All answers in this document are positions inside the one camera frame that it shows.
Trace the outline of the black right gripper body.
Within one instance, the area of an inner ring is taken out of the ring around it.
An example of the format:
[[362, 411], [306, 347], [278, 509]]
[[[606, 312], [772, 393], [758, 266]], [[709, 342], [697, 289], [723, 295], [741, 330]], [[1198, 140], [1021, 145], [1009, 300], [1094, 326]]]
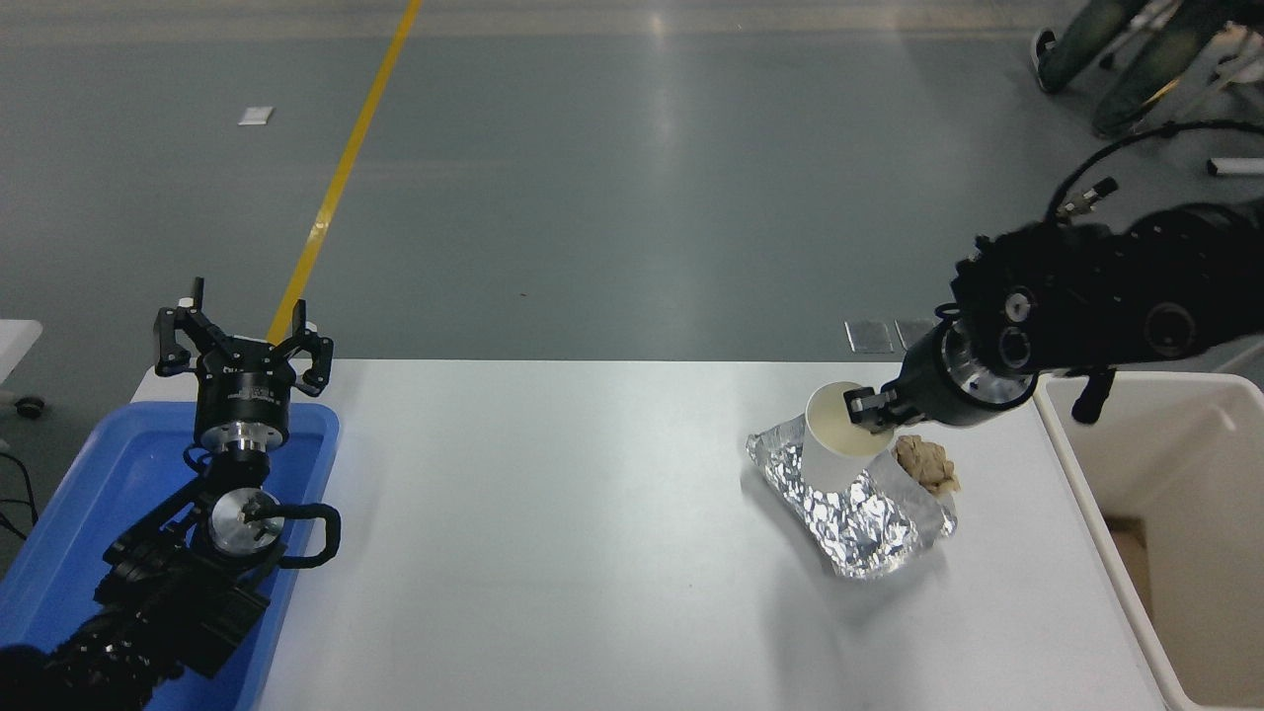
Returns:
[[892, 381], [892, 417], [899, 428], [937, 423], [971, 428], [980, 423], [980, 407], [971, 404], [949, 376], [945, 347], [954, 330], [932, 330], [913, 343]]

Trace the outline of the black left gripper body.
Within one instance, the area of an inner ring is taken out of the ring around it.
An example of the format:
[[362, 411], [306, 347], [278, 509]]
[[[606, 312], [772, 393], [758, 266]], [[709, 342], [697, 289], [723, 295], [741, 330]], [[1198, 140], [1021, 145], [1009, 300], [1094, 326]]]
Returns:
[[289, 387], [296, 373], [273, 345], [231, 338], [228, 347], [198, 353], [195, 431], [231, 423], [257, 423], [273, 431], [289, 429]]

